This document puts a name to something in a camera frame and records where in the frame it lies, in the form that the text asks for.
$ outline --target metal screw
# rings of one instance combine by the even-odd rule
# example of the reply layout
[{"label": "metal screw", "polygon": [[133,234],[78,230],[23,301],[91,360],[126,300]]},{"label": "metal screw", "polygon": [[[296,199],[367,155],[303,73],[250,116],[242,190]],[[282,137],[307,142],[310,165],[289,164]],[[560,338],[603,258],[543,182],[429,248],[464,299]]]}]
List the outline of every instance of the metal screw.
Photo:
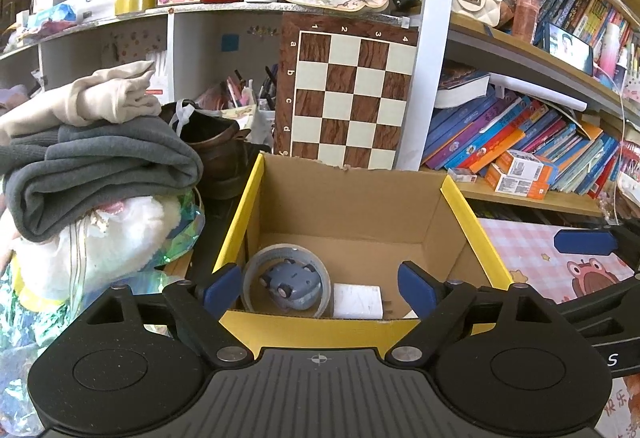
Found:
[{"label": "metal screw", "polygon": [[399,346],[391,352],[391,356],[399,362],[415,362],[420,360],[422,352],[414,346]]},{"label": "metal screw", "polygon": [[240,362],[247,356],[247,352],[240,346],[227,346],[220,348],[216,356],[223,362]]}]

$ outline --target cartoon frog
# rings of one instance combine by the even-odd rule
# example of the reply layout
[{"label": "cartoon frog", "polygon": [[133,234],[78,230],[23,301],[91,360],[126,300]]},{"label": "cartoon frog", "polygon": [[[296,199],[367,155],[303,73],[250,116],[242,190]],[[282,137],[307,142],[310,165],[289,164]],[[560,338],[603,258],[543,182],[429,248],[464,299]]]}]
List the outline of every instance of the cartoon frog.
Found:
[{"label": "cartoon frog", "polygon": [[569,261],[566,267],[574,276],[572,285],[578,297],[620,282],[614,274],[608,272],[602,263],[595,258],[591,258],[588,263],[585,263],[583,259],[580,260],[580,263]]}]

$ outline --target toy car wheel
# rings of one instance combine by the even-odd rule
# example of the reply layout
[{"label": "toy car wheel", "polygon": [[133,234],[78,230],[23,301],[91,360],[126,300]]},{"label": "toy car wheel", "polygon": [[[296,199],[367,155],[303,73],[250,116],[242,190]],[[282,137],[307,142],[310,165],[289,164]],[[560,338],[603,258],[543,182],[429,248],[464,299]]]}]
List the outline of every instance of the toy car wheel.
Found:
[{"label": "toy car wheel", "polygon": [[280,285],[278,287],[278,294],[280,297],[284,297],[284,299],[288,299],[291,297],[291,287],[289,285]]}]

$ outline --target chessboard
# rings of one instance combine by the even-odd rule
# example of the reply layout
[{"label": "chessboard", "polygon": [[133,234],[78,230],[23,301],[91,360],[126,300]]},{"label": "chessboard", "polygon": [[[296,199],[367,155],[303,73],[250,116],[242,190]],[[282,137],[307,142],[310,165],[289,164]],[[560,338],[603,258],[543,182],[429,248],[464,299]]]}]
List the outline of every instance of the chessboard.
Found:
[{"label": "chessboard", "polygon": [[284,14],[275,151],[329,165],[392,169],[417,30]]}]

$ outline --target dark brown chess square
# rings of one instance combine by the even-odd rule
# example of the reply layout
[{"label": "dark brown chess square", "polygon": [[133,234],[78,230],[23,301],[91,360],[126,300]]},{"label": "dark brown chess square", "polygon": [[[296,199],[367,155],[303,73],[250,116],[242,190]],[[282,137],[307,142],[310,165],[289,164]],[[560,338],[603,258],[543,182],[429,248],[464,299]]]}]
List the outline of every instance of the dark brown chess square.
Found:
[{"label": "dark brown chess square", "polygon": [[369,159],[371,158],[371,150],[368,147],[351,147],[347,146],[344,152],[344,165],[351,167],[369,167]]},{"label": "dark brown chess square", "polygon": [[320,130],[321,144],[345,145],[347,143],[348,133],[349,121],[322,119],[322,128]]},{"label": "dark brown chess square", "polygon": [[353,93],[356,86],[356,66],[330,64],[326,73],[326,88],[328,92]]},{"label": "dark brown chess square", "polygon": [[376,132],[373,135],[374,149],[391,149],[395,151],[400,143],[399,126],[385,126],[379,124],[376,126]]},{"label": "dark brown chess square", "polygon": [[324,92],[317,90],[296,90],[296,115],[322,117]]},{"label": "dark brown chess square", "polygon": [[331,48],[331,36],[327,34],[312,34],[302,32],[300,34],[300,60],[329,62],[329,49]]},{"label": "dark brown chess square", "polygon": [[368,95],[354,95],[351,105],[351,120],[361,123],[375,123],[378,120],[380,98]]},{"label": "dark brown chess square", "polygon": [[319,147],[319,144],[312,144],[311,142],[294,142],[291,148],[291,156],[318,160]]},{"label": "dark brown chess square", "polygon": [[411,76],[403,73],[386,72],[385,83],[382,86],[382,96],[385,99],[406,101],[409,96]]},{"label": "dark brown chess square", "polygon": [[380,41],[362,40],[360,41],[360,57],[358,66],[364,68],[375,68],[376,70],[386,69],[386,56],[389,54],[389,44]]}]

